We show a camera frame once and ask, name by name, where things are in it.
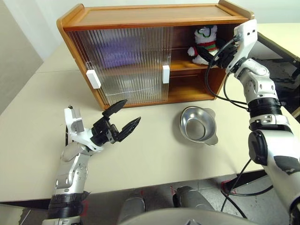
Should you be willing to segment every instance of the cabinet door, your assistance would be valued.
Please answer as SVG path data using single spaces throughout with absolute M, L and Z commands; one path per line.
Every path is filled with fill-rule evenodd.
M 107 103 L 162 102 L 168 98 L 163 65 L 171 62 L 172 27 L 70 31 L 87 69 L 101 82 Z

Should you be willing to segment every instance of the table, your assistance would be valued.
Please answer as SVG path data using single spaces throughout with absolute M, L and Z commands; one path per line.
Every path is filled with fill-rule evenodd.
M 228 95 L 244 100 L 242 85 L 231 77 Z M 64 44 L 45 61 L 0 116 L 0 201 L 50 198 L 65 145 L 64 111 L 80 107 L 84 126 L 102 115 Z M 187 106 L 216 113 L 216 146 L 193 143 L 179 131 L 179 114 Z M 300 137 L 299 123 L 282 108 Z M 85 190 L 92 193 L 206 179 L 238 173 L 247 162 L 249 114 L 222 100 L 125 108 L 111 117 L 119 129 L 141 116 L 123 142 L 105 144 L 91 157 Z M 247 171 L 260 170 L 253 162 Z

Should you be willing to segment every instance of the silver robot arm segment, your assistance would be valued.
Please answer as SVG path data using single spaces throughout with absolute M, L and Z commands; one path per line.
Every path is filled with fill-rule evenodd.
M 93 128 L 84 128 L 79 110 L 65 109 L 67 135 L 66 143 L 60 157 L 60 167 L 55 182 L 52 198 L 48 208 L 48 219 L 43 225 L 79 225 L 82 200 L 88 196 L 84 184 L 88 175 L 89 158 L 103 150 L 106 142 L 121 142 L 133 132 L 141 117 L 129 122 L 119 132 L 110 124 L 110 116 L 119 111 L 127 100 L 119 101 L 103 111 L 103 117 L 93 124 Z
M 268 69 L 248 53 L 257 40 L 256 20 L 235 29 L 237 53 L 226 68 L 242 83 L 250 112 L 249 155 L 269 175 L 283 205 L 291 213 L 300 208 L 300 144 L 282 115 L 275 84 Z

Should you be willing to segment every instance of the snowman plush toy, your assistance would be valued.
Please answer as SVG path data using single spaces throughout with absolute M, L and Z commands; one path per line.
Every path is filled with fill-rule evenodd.
M 195 56 L 193 58 L 193 63 L 208 65 L 208 61 L 203 59 L 197 52 L 199 47 L 204 47 L 210 54 L 215 55 L 218 52 L 216 46 L 217 39 L 217 26 L 216 25 L 206 25 L 197 29 L 195 32 L 195 42 L 196 46 L 190 47 L 187 51 L 189 56 Z

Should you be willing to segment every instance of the wire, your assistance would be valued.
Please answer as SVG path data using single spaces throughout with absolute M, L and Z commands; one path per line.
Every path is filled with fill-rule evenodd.
M 256 196 L 256 195 L 261 195 L 264 194 L 268 191 L 270 191 L 273 188 L 273 185 L 271 185 L 270 187 L 264 189 L 263 191 L 260 192 L 256 192 L 256 193 L 250 193 L 250 194 L 237 194 L 237 193 L 229 193 L 229 195 L 233 195 L 233 196 L 240 196 L 240 197 L 249 197 L 249 196 Z
M 217 58 L 217 56 L 225 49 L 225 48 L 227 48 L 231 43 L 233 43 L 234 42 L 234 39 L 231 39 L 230 41 L 228 41 L 222 48 L 220 48 L 220 50 L 214 55 L 214 57 L 211 59 L 211 61 L 209 62 L 209 64 L 208 64 L 208 66 L 207 66 L 207 69 L 206 69 L 206 71 L 205 71 L 205 85 L 206 85 L 206 87 L 207 87 L 207 89 L 209 90 L 209 92 L 213 95 L 213 96 L 215 96 L 215 97 L 217 97 L 217 98 L 219 98 L 219 99 L 222 99 L 222 100 L 225 100 L 225 101 L 229 101 L 229 99 L 227 99 L 227 98 L 224 98 L 224 97 L 220 97 L 219 95 L 217 95 L 216 93 L 214 93 L 213 91 L 212 91 L 212 89 L 210 88 L 210 85 L 209 85 L 209 83 L 208 83 L 208 74 L 209 74 L 209 72 L 210 72 L 210 69 L 211 69 L 211 67 L 212 67 L 212 64 L 215 62 L 215 60 L 216 60 L 216 58 Z M 243 104 L 243 105 L 247 105 L 247 103 L 245 103 L 245 102 L 240 102 L 240 101 L 235 101 L 235 100 L 232 100 L 233 102 L 235 102 L 235 103 L 240 103 L 240 104 Z
M 30 212 L 31 212 L 31 210 L 28 211 L 28 213 L 26 214 L 26 216 L 24 217 L 24 219 L 22 220 L 22 222 L 20 223 L 20 225 L 22 225 L 25 222 L 25 220 L 26 220 L 26 218 L 27 218 L 27 216 L 29 215 Z
M 68 127 L 66 126 L 66 146 L 69 144 L 69 140 L 68 140 L 68 137 L 69 137 L 69 131 L 68 131 Z
M 248 108 L 243 107 L 243 106 L 241 106 L 241 105 L 238 105 L 238 104 L 234 103 L 234 101 L 232 101 L 232 100 L 228 97 L 228 95 L 227 95 L 227 93 L 226 93 L 226 83 L 227 83 L 227 80 L 228 80 L 229 75 L 230 75 L 230 72 L 228 72 L 228 74 L 226 75 L 225 82 L 224 82 L 224 86 L 223 86 L 223 91 L 224 91 L 225 97 L 228 99 L 229 102 L 231 102 L 231 103 L 234 104 L 235 106 L 237 106 L 237 107 L 239 107 L 239 108 L 242 108 L 242 109 L 246 109 L 246 110 L 248 111 Z
M 248 162 L 246 163 L 246 165 L 244 166 L 244 168 L 241 170 L 241 172 L 239 173 L 235 183 L 233 184 L 233 186 L 231 187 L 231 189 L 229 190 L 229 193 L 234 189 L 235 185 L 238 183 L 241 175 L 243 174 L 243 172 L 245 171 L 246 167 L 249 165 L 249 163 L 251 162 L 251 159 L 248 160 Z M 223 212 L 223 209 L 224 209 L 224 206 L 226 204 L 226 201 L 227 201 L 227 198 L 225 198 L 224 202 L 223 202 L 223 205 L 222 205 L 222 208 L 221 208 L 221 212 Z
M 223 190 L 221 190 L 221 193 L 224 195 L 225 199 L 230 201 L 231 204 L 239 211 L 239 213 L 242 215 L 242 217 L 247 219 L 244 212 L 239 208 L 239 206 L 230 197 L 228 197 L 228 195 Z

